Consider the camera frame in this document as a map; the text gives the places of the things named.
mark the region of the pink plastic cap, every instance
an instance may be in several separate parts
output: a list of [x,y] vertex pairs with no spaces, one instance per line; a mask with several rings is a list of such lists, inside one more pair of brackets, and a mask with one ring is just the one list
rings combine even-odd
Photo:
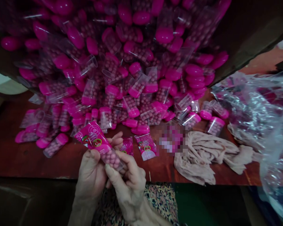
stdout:
[[25,41],[25,46],[30,51],[31,50],[38,50],[38,49],[42,48],[39,39],[27,39]]
[[188,64],[185,68],[186,73],[188,73],[190,76],[203,76],[202,68],[195,64]]
[[136,33],[136,37],[137,37],[136,42],[141,43],[144,40],[141,29],[135,28],[135,33]]
[[97,41],[91,37],[86,39],[87,49],[90,54],[98,55]]
[[85,118],[84,117],[80,117],[80,118],[73,118],[72,119],[72,124],[74,126],[79,126],[85,123]]
[[139,72],[139,71],[141,71],[141,64],[139,63],[139,62],[134,62],[134,63],[132,63],[131,65],[130,65],[130,67],[129,67],[129,72],[131,73],[131,74],[135,74],[136,72]]
[[205,91],[207,90],[206,87],[202,87],[202,88],[198,88],[198,89],[192,89],[192,92],[196,95],[205,93]]
[[200,54],[199,57],[195,59],[196,63],[202,64],[202,65],[208,65],[212,62],[214,59],[214,56],[212,54]]
[[93,6],[98,13],[105,13],[105,5],[102,1],[94,1]]
[[218,118],[218,117],[212,117],[210,121],[216,121],[219,124],[221,124],[222,126],[225,125],[225,122],[221,118]]
[[171,86],[169,94],[171,96],[175,96],[177,94],[177,92],[178,92],[177,85],[176,85],[176,83],[173,83],[172,86]]
[[47,141],[44,138],[40,138],[36,141],[36,145],[42,149],[47,148],[49,144],[50,144],[50,141]]
[[1,46],[7,51],[15,51],[22,47],[22,42],[16,37],[4,37],[1,40]]
[[168,68],[165,77],[169,81],[177,81],[180,79],[182,72],[177,71],[176,69]]
[[212,114],[209,113],[208,111],[201,110],[200,111],[200,117],[202,117],[205,120],[210,120],[212,118]]
[[114,26],[116,23],[116,18],[115,16],[111,16],[111,15],[106,15],[105,16],[105,20],[106,20],[106,24],[108,26]]
[[163,89],[169,89],[169,88],[172,87],[172,85],[173,85],[173,82],[168,81],[168,80],[166,80],[166,79],[161,79],[161,80],[159,81],[159,87],[160,87],[160,88],[163,88]]
[[229,55],[226,51],[220,52],[215,56],[213,62],[209,65],[209,67],[216,70],[217,68],[221,67],[228,59]]
[[158,91],[158,84],[147,84],[142,91],[143,93],[155,93]]
[[131,118],[139,116],[139,110],[137,108],[132,108],[128,111],[128,114]]
[[208,86],[209,84],[211,84],[211,83],[214,81],[214,78],[215,78],[215,74],[205,76],[205,77],[204,77],[204,84],[205,84],[206,86]]
[[150,127],[146,125],[138,125],[136,130],[140,134],[148,134],[150,132]]
[[82,79],[75,79],[74,80],[75,86],[78,88],[79,91],[84,92],[85,89],[85,82]]
[[134,49],[134,46],[135,46],[135,42],[127,41],[124,45],[124,52],[130,53]]
[[170,97],[167,97],[166,102],[164,104],[166,104],[169,108],[174,104],[174,100]]
[[41,24],[39,21],[34,21],[33,29],[35,35],[40,41],[47,41],[47,35],[49,34],[49,31],[45,25]]
[[134,98],[138,98],[138,97],[140,96],[139,91],[136,90],[136,89],[134,89],[134,88],[132,88],[132,87],[128,90],[128,93],[129,93],[132,97],[134,97]]
[[75,27],[68,28],[67,36],[69,40],[77,47],[78,49],[83,49],[85,46],[85,40]]
[[168,44],[174,38],[173,30],[170,28],[166,28],[166,27],[160,27],[156,30],[155,38],[160,43]]
[[153,0],[151,14],[158,17],[164,5],[164,0]]
[[116,86],[114,86],[114,85],[108,85],[105,88],[105,93],[106,94],[109,93],[109,94],[112,94],[112,95],[116,96],[118,92],[119,92],[119,89]]
[[93,118],[97,118],[98,117],[98,109],[94,108],[91,111],[91,115]]
[[169,111],[168,116],[164,118],[165,121],[171,121],[175,117],[175,113],[172,111]]
[[205,86],[204,82],[189,83],[189,86],[193,89],[199,89]]
[[66,90],[66,92],[68,93],[69,96],[72,96],[72,95],[76,94],[76,92],[77,92],[76,87],[73,86],[73,85],[70,86],[70,87],[67,87],[65,90]]
[[182,24],[178,24],[173,32],[175,37],[181,37],[185,32],[186,27]]
[[193,2],[194,2],[194,0],[182,0],[181,5],[182,5],[185,9],[189,10],[189,9],[191,9]]
[[63,16],[69,15],[73,10],[73,3],[71,0],[57,0],[56,11]]
[[22,143],[22,137],[24,136],[24,134],[25,134],[24,130],[20,131],[15,138],[15,142]]
[[123,78],[125,78],[129,75],[129,72],[122,66],[119,67],[117,70],[122,75]]
[[57,56],[53,62],[58,69],[62,70],[67,69],[71,64],[71,60],[64,53],[61,53],[59,56]]
[[50,90],[48,89],[48,86],[45,82],[40,82],[39,83],[39,89],[41,93],[45,96],[49,96],[51,94]]
[[61,132],[67,132],[67,131],[70,130],[70,126],[69,126],[69,125],[67,125],[67,126],[61,126],[61,127],[60,127],[60,130],[61,130]]
[[56,137],[57,142],[60,145],[64,145],[68,142],[68,136],[64,133],[60,133],[57,137]]
[[91,120],[92,119],[92,114],[90,112],[87,112],[85,114],[85,120]]
[[101,107],[100,109],[99,109],[99,112],[100,112],[100,114],[102,114],[102,113],[112,113],[112,111],[111,111],[111,108],[109,108],[109,107]]
[[97,100],[93,99],[93,98],[90,98],[90,97],[82,96],[81,102],[82,102],[83,105],[91,105],[91,106],[93,106],[93,105],[96,105]]
[[34,75],[33,71],[30,70],[30,69],[19,68],[19,73],[23,78],[25,78],[27,80],[36,79],[36,76]]
[[134,13],[132,17],[133,23],[137,25],[146,25],[150,23],[151,15],[148,12],[139,11]]
[[56,2],[54,0],[42,0],[42,3],[49,8],[53,13],[58,13],[56,10]]
[[124,126],[130,127],[130,128],[137,127],[137,123],[138,123],[138,121],[135,120],[135,119],[125,119],[124,121],[122,121],[122,124]]
[[111,34],[111,33],[112,33],[112,34],[114,33],[113,29],[112,29],[111,27],[106,28],[106,29],[104,30],[103,34],[102,34],[102,41],[105,42],[107,36],[108,36],[109,34]]
[[198,114],[196,114],[195,112],[189,113],[188,117],[193,117],[194,119],[196,119],[197,122],[201,121],[201,117]]
[[190,75],[186,76],[186,80],[189,83],[199,83],[204,81],[204,76],[199,76],[199,77],[192,77]]
[[118,14],[120,19],[127,25],[132,25],[132,12],[130,7],[120,3],[118,5]]
[[182,44],[183,44],[183,39],[180,37],[175,37],[168,50],[172,53],[177,53],[180,50]]

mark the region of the pink candy tube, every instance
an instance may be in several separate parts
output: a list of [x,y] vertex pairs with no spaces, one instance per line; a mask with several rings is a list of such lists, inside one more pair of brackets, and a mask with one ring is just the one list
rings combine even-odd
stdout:
[[120,148],[121,152],[133,156],[133,139],[132,137],[123,138],[123,146]]
[[59,128],[59,119],[61,114],[62,107],[60,105],[55,105],[52,108],[53,111],[53,129]]
[[101,120],[101,129],[112,128],[112,110],[108,107],[101,107],[99,109],[100,120]]
[[117,171],[123,168],[123,163],[116,155],[115,150],[109,144],[96,122],[91,122],[85,126],[81,131],[75,134],[75,138],[89,149],[97,150],[105,164],[109,164]]
[[212,104],[211,102],[204,101],[201,106],[200,117],[205,120],[210,120],[212,118]]
[[98,84],[91,79],[87,79],[86,86],[82,95],[82,104],[91,106],[96,105],[97,96]]
[[218,137],[224,125],[225,122],[222,119],[218,117],[212,117],[207,125],[207,128],[205,129],[205,132]]
[[156,145],[150,134],[134,136],[134,138],[136,139],[143,161],[157,156]]
[[173,83],[166,79],[159,81],[158,91],[156,93],[156,100],[160,103],[165,103]]
[[68,136],[64,133],[60,133],[50,145],[44,149],[43,154],[47,158],[51,158],[55,153],[57,153],[66,143],[68,142]]
[[116,86],[114,85],[106,86],[105,88],[106,97],[105,97],[103,105],[105,107],[109,107],[112,109],[113,106],[115,105],[115,98],[118,92],[119,92],[119,89]]
[[44,118],[42,119],[42,121],[40,122],[40,125],[38,127],[36,134],[39,137],[46,137],[48,135],[49,128],[52,122],[53,122],[52,116],[46,114]]
[[229,117],[229,112],[224,109],[219,102],[212,100],[211,102],[213,111],[222,119],[227,119]]
[[185,126],[186,130],[190,130],[196,123],[199,123],[201,118],[195,112],[189,113],[180,123],[182,126]]
[[127,41],[125,43],[124,52],[132,54],[135,58],[142,61],[146,66],[149,65],[149,61],[154,59],[153,53],[150,49],[143,48],[133,41]]
[[146,120],[152,116],[157,115],[162,111],[162,106],[158,101],[151,103],[150,105],[146,105],[141,108],[140,116],[142,120]]
[[173,40],[173,18],[171,10],[163,9],[160,12],[157,18],[155,38],[163,44],[168,44]]
[[121,42],[134,41],[141,43],[143,41],[143,35],[140,28],[131,27],[121,22],[117,23],[115,31]]
[[103,32],[102,41],[112,54],[116,54],[122,47],[121,42],[111,27]]
[[146,75],[149,77],[149,81],[145,86],[144,93],[155,93],[158,91],[158,74],[157,67],[148,67],[146,68]]
[[144,87],[148,84],[149,79],[150,78],[148,76],[146,76],[144,73],[141,73],[128,90],[128,93],[134,98],[138,98]]
[[136,101],[132,96],[124,96],[123,97],[124,104],[127,108],[127,112],[131,118],[135,118],[139,116],[139,110],[136,106]]
[[16,143],[25,143],[25,142],[32,142],[36,141],[39,137],[36,135],[36,133],[26,132],[25,130],[22,130],[19,132],[15,138]]

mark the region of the finger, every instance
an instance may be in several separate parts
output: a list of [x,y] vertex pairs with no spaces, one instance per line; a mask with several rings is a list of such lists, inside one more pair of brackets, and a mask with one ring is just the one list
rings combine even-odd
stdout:
[[117,194],[120,194],[127,189],[127,186],[118,171],[113,169],[109,164],[105,165],[105,171]]
[[98,164],[100,158],[101,155],[97,150],[87,150],[83,155],[80,170],[92,171]]
[[138,166],[136,164],[134,157],[121,151],[116,151],[116,154],[124,163],[127,164],[130,173],[132,173],[134,176],[138,176],[139,173]]
[[115,134],[112,139],[120,138],[123,136],[123,131],[119,131],[117,134]]

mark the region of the patterned fabric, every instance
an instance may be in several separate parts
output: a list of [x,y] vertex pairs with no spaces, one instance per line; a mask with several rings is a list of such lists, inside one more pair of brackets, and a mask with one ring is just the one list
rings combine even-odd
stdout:
[[[156,210],[171,224],[178,224],[175,192],[168,183],[146,184],[145,196]],[[93,226],[127,226],[114,189],[105,189],[93,217]]]

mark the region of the wooden table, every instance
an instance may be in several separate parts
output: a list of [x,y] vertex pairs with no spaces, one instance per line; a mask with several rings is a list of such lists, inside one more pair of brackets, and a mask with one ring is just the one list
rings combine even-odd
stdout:
[[[31,92],[10,97],[0,110],[0,176],[2,177],[30,177],[51,179],[77,179],[78,170],[86,147],[78,143],[74,138],[66,144],[55,156],[48,159],[44,156],[42,149],[35,142],[15,143],[15,137],[21,129],[19,125],[28,109],[36,109],[39,105],[28,102],[32,96]],[[201,121],[194,130],[203,131],[207,122]],[[161,135],[160,128],[151,127],[151,136],[156,145]],[[119,131],[124,132],[124,137],[133,136],[130,129],[118,125],[116,130],[109,130],[107,137],[113,137]],[[233,137],[227,129],[223,129],[221,138],[234,142]],[[139,167],[146,171],[147,181],[181,182],[191,183],[181,176],[174,168],[174,157],[160,150],[159,157],[143,161],[137,143],[133,139],[134,158]],[[226,164],[212,164],[215,172],[216,184],[219,185],[255,185],[261,186],[259,177],[259,164],[253,162],[247,165],[242,175],[237,175]]]

